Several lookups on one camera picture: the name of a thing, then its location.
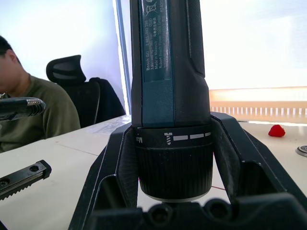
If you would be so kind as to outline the finger of the black toothed left gripper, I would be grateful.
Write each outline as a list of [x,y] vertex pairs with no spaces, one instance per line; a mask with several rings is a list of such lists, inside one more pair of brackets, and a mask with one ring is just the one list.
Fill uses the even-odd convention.
[[4,200],[36,183],[47,179],[52,172],[51,166],[40,160],[35,164],[8,174],[0,179],[0,199]]

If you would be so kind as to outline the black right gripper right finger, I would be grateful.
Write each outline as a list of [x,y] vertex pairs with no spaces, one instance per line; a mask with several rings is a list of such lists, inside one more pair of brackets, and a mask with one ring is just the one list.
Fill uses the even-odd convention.
[[306,217],[307,198],[261,141],[237,120],[211,113],[214,155],[239,217]]

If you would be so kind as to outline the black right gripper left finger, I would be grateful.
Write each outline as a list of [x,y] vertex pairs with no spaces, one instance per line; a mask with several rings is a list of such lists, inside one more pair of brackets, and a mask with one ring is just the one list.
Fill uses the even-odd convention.
[[85,180],[70,230],[131,230],[140,220],[137,208],[138,164],[133,128],[113,131]]

